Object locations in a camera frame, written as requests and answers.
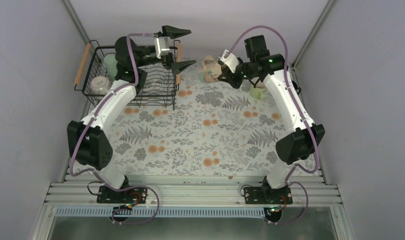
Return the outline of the light green mug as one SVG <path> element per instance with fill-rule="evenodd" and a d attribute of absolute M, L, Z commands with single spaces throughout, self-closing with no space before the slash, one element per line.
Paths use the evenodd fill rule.
<path fill-rule="evenodd" d="M 259 82 L 255 87 L 251 88 L 249 94 L 252 98 L 257 100 L 263 100 L 266 94 L 266 86 L 263 82 Z"/>

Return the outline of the beige floral mug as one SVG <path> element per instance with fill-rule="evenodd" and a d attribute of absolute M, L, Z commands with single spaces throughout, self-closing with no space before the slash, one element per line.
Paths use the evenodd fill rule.
<path fill-rule="evenodd" d="M 222 74 L 222 67 L 218 60 L 211 55 L 207 55 L 202 61 L 202 69 L 198 72 L 198 79 L 202 83 L 216 83 Z"/>

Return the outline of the black cylindrical cup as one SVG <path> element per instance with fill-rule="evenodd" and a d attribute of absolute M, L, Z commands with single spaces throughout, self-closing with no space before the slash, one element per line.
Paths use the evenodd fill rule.
<path fill-rule="evenodd" d="M 298 84 L 295 81 L 292 81 L 292 85 L 293 85 L 293 87 L 294 87 L 294 89 L 296 91 L 296 94 L 299 96 L 300 93 L 302 92 L 301 87 L 299 87 Z"/>

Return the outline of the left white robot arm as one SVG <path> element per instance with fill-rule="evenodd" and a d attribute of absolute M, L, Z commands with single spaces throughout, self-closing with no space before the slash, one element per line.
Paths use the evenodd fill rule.
<path fill-rule="evenodd" d="M 195 60 L 178 61 L 169 40 L 190 35 L 190 29 L 164 25 L 155 33 L 129 33 L 114 44 L 117 74 L 104 97 L 81 121 L 67 125 L 69 174 L 73 177 L 90 172 L 110 189 L 118 203 L 129 198 L 126 176 L 111 164 L 113 148 L 106 136 L 121 111 L 144 88 L 147 72 L 142 67 L 160 63 L 174 75 L 180 74 Z"/>

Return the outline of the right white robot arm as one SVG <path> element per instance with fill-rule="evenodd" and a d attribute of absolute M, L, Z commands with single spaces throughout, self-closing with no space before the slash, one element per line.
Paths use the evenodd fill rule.
<path fill-rule="evenodd" d="M 219 80 L 238 89 L 244 80 L 256 78 L 270 92 L 282 116 L 286 135 L 275 144 L 280 162 L 274 164 L 260 188 L 262 199 L 273 204 L 288 194 L 292 171 L 316 153 L 325 128 L 316 124 L 304 108 L 284 56 L 270 54 L 263 35 L 245 39 L 244 45 L 249 61 L 242 61 L 226 49 L 219 57 L 222 70 Z"/>

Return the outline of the mint green tumbler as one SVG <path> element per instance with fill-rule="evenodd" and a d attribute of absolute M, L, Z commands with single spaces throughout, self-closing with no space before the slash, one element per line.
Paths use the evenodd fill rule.
<path fill-rule="evenodd" d="M 118 73 L 118 70 L 117 70 L 118 61 L 116 60 L 115 55 L 114 54 L 107 54 L 104 57 L 103 61 L 104 61 L 105 67 L 106 67 L 108 77 L 111 80 L 114 80 L 117 73 Z"/>

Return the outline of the floral patterned table mat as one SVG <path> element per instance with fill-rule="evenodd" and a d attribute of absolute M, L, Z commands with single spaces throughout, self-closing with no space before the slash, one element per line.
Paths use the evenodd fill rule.
<path fill-rule="evenodd" d="M 198 79 L 198 63 L 182 73 L 174 106 L 127 106 L 107 137 L 111 163 L 125 175 L 265 176 L 280 164 L 275 150 L 285 119 L 266 91 Z"/>

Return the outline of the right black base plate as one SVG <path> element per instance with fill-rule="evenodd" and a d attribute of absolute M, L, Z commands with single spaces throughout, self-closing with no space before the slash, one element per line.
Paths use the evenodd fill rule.
<path fill-rule="evenodd" d="M 288 186 L 278 189 L 269 186 L 244 186 L 242 193 L 247 205 L 290 205 L 293 203 L 291 189 Z"/>

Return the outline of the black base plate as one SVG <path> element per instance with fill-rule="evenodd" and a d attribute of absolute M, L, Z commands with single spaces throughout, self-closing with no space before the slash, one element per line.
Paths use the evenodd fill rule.
<path fill-rule="evenodd" d="M 134 187 L 126 191 L 114 191 L 106 186 L 101 186 L 98 190 L 96 202 L 99 204 L 145 204 L 148 189 L 144 187 Z"/>
<path fill-rule="evenodd" d="M 288 186 L 278 189 L 269 186 L 244 186 L 242 193 L 247 205 L 290 205 L 293 203 L 291 189 Z"/>

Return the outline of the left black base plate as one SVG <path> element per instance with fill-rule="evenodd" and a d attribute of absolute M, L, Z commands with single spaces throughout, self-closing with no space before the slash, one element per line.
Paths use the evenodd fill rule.
<path fill-rule="evenodd" d="M 101 186 L 98 190 L 96 202 L 99 204 L 145 204 L 148 189 L 144 187 L 134 187 L 126 191 L 114 191 L 106 186 Z"/>

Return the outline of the aluminium mounting rail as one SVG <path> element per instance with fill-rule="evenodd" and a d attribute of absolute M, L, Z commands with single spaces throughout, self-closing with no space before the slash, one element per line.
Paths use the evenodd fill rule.
<path fill-rule="evenodd" d="M 155 190 L 162 207 L 243 207 L 242 185 L 258 186 L 262 176 L 186 176 L 186 175 L 129 175 L 131 185 L 144 185 Z M 51 183 L 44 199 L 45 205 L 96 205 L 96 191 L 91 175 L 67 175 L 61 183 Z M 336 185 L 327 185 L 320 176 L 293 176 L 308 193 L 309 206 L 335 207 L 343 201 Z"/>

